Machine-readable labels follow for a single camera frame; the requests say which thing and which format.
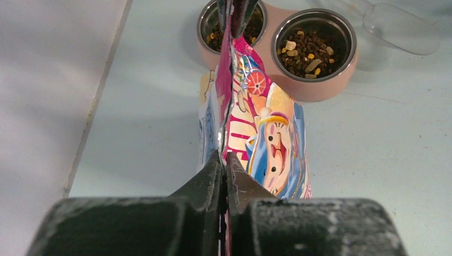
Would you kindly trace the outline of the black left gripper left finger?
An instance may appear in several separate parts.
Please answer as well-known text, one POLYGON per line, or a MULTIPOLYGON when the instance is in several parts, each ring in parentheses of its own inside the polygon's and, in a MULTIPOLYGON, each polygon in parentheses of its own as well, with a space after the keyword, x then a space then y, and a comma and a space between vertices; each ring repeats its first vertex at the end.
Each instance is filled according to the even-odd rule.
POLYGON ((28 255, 220 255, 222 164, 213 151, 167 197, 78 197, 47 213, 28 255))

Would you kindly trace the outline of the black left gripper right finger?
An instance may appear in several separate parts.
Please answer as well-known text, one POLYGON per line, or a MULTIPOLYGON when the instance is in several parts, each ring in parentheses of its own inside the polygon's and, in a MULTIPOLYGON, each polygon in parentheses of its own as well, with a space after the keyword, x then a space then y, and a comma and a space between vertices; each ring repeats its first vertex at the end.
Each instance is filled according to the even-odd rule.
POLYGON ((226 255, 406 255, 385 208, 365 198, 278 199, 226 157, 226 255))

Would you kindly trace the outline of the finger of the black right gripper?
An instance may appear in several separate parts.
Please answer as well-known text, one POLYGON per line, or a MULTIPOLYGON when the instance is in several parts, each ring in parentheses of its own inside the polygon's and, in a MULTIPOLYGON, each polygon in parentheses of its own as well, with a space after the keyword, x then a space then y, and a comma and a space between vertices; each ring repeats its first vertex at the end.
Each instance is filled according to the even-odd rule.
POLYGON ((230 0, 217 0, 217 13, 219 17, 219 23, 222 31, 226 30, 229 24, 231 1, 230 0))
POLYGON ((250 21, 258 0, 233 0, 231 17, 231 34, 233 38, 240 38, 250 21))

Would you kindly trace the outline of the pet food bag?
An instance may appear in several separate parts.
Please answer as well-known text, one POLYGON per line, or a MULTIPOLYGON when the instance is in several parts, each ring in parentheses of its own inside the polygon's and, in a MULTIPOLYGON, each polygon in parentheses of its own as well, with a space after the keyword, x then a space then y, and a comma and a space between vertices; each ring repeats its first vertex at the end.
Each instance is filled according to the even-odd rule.
POLYGON ((201 78, 198 120, 198 169, 223 148, 274 196, 311 197, 303 108, 269 78, 243 38, 232 39, 221 65, 201 78))

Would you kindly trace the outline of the clear plastic scoop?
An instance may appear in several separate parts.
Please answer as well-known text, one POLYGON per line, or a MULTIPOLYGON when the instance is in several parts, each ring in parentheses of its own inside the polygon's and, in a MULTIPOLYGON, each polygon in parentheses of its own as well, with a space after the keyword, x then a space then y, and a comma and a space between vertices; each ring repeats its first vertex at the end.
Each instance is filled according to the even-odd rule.
POLYGON ((389 3, 371 1, 306 1, 306 5, 342 12, 352 18, 364 40, 367 58, 377 59, 392 49, 413 55, 435 53, 441 43, 435 24, 389 3))

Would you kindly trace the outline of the far steel bowl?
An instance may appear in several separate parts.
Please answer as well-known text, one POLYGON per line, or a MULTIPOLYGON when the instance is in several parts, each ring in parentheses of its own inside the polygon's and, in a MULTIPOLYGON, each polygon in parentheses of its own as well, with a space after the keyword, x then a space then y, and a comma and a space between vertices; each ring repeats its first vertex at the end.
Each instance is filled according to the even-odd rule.
MULTIPOLYGON (((254 7, 243 37, 250 46, 255 46, 263 37, 267 26, 267 10, 262 1, 254 7)), ((219 56, 224 30, 220 26, 217 1, 209 1, 201 11, 197 21, 197 36, 202 48, 219 56)))

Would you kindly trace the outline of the steel bowl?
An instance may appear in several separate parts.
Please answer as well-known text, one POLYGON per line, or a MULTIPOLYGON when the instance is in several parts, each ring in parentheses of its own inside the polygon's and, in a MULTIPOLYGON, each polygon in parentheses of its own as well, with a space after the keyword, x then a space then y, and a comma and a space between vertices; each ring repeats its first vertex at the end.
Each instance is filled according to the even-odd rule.
MULTIPOLYGON (((243 37, 250 46, 255 46, 263 37, 267 26, 267 10, 262 1, 254 7, 243 37)), ((197 21, 197 36, 202 48, 219 56, 224 30, 220 26, 217 1, 209 1, 201 11, 197 21)))
POLYGON ((300 82, 323 82, 339 75, 357 53, 352 25, 328 9, 307 9, 290 15, 271 40, 276 67, 300 82))

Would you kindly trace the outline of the near steel bowl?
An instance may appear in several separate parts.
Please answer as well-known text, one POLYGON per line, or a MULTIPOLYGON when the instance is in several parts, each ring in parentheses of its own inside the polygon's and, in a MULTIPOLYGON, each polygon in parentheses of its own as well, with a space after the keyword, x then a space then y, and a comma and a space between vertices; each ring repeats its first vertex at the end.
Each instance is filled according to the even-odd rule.
POLYGON ((290 15, 271 40, 276 67, 300 82, 323 82, 339 75, 357 53, 352 25, 328 9, 307 9, 290 15))

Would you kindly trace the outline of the pink double bowl stand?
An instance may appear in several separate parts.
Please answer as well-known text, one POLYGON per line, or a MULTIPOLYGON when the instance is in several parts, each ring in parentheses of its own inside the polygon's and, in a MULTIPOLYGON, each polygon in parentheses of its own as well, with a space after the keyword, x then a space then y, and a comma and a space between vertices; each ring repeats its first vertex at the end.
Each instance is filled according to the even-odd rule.
POLYGON ((345 17, 327 9, 280 9, 263 1, 258 1, 256 8, 260 10, 263 27, 252 45, 257 53, 254 59, 262 60, 260 67, 273 82, 299 102, 324 101, 345 89, 358 63, 356 33, 345 17), (323 78, 305 79, 283 68, 276 47, 281 46, 283 39, 296 28, 312 29, 339 40, 345 51, 338 61, 337 71, 323 78))

